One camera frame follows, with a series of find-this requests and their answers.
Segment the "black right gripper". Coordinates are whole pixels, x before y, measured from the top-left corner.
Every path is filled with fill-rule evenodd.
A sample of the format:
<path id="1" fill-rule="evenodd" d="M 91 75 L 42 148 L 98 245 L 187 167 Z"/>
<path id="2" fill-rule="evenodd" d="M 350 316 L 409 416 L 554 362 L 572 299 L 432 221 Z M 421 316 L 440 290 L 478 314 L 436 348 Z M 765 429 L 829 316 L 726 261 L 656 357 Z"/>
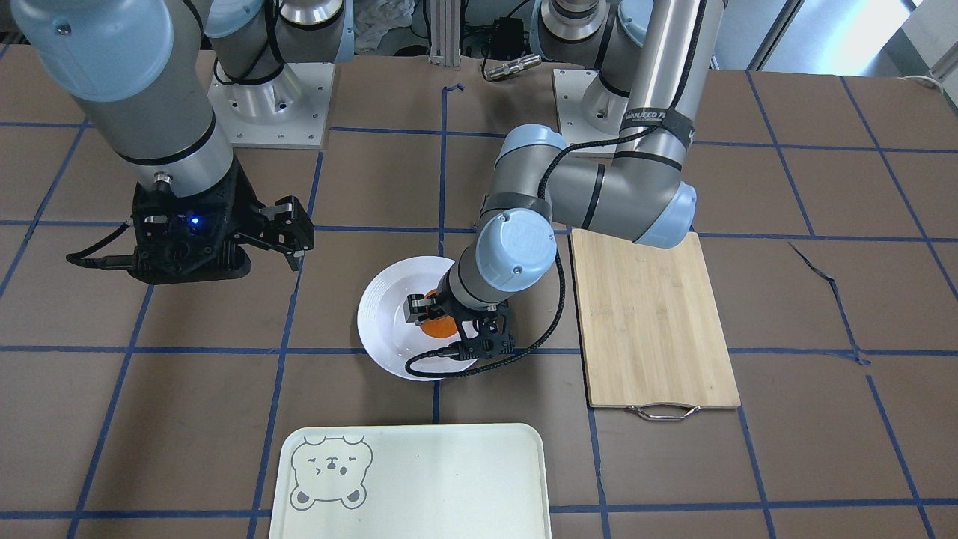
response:
<path id="1" fill-rule="evenodd" d="M 314 223 L 297 197 L 263 207 L 237 158 L 201 194 L 137 186 L 131 216 L 137 239 L 129 274 L 151 285 L 242 278 L 252 263 L 240 246 L 260 235 L 294 272 L 315 247 Z"/>

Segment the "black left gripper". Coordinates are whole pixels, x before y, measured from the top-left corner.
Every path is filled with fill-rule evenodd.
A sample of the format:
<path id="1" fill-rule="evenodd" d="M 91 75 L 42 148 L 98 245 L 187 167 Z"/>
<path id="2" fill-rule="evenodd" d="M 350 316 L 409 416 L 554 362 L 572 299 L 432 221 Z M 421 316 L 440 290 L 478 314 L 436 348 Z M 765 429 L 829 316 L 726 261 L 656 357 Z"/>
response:
<path id="1" fill-rule="evenodd" d="M 456 361 L 493 359 L 510 354 L 516 348 L 507 300 L 490 309 L 472 310 L 455 300 L 450 291 L 410 294 L 405 299 L 406 323 L 422 325 L 429 320 L 441 320 L 443 314 L 457 324 L 460 340 L 438 349 L 436 353 L 440 357 Z"/>

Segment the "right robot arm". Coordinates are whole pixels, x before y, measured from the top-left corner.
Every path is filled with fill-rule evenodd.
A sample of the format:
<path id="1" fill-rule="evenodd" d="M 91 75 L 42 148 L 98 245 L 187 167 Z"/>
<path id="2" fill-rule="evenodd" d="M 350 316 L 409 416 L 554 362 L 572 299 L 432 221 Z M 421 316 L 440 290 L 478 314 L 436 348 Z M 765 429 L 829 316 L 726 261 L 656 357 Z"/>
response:
<path id="1" fill-rule="evenodd" d="M 250 245 L 294 272 L 314 248 L 298 198 L 264 204 L 236 147 L 317 149 L 352 1 L 13 1 L 47 73 L 138 175 L 131 255 L 67 256 L 150 285 L 242 278 Z"/>

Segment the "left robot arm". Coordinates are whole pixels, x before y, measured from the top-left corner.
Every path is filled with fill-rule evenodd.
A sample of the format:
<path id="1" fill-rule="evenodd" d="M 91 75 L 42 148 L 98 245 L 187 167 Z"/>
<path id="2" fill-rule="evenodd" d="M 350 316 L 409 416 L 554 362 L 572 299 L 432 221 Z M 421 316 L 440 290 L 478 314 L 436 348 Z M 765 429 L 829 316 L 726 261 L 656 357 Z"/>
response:
<path id="1" fill-rule="evenodd" d="M 407 359 L 446 358 L 462 377 L 520 358 L 509 299 L 551 267 L 562 270 L 554 224 L 671 249 L 690 230 L 697 191 L 681 178 L 725 1 L 654 1 L 644 37 L 627 20 L 632 1 L 541 1 L 531 40 L 548 57 L 581 59 L 619 99 L 608 139 L 570 144 L 550 127 L 507 134 L 494 163 L 477 233 L 432 296 L 405 300 L 408 323 L 452 320 L 459 340 Z"/>

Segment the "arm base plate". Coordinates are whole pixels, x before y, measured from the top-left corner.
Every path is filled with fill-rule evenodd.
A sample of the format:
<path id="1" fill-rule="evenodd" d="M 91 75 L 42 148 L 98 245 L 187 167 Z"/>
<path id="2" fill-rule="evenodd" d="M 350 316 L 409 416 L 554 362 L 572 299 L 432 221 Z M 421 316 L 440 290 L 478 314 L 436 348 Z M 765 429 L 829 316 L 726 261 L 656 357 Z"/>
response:
<path id="1" fill-rule="evenodd" d="M 262 85 L 226 85 L 213 68 L 208 97 L 218 126 L 234 147 L 321 150 L 336 73 L 335 64 L 287 64 Z"/>
<path id="2" fill-rule="evenodd" d="M 558 126 L 567 144 L 619 137 L 629 95 L 619 95 L 598 70 L 553 71 Z"/>

